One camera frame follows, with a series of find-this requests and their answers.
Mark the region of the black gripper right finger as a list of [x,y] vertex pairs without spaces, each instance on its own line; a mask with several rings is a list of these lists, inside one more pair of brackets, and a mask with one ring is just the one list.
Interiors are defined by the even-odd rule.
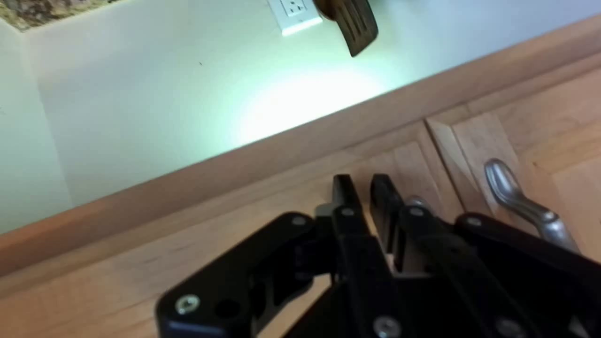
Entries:
[[392,268],[414,247],[471,338],[601,338],[598,264],[484,215],[448,224],[384,176],[369,183],[369,211]]

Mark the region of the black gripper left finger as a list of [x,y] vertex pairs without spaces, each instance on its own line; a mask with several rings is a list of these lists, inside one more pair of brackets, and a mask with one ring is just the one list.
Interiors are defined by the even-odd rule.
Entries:
[[347,176],[332,179],[332,202],[320,215],[285,213],[163,294],[157,335],[255,338],[320,275],[330,286],[296,322],[296,337],[401,337],[394,279]]

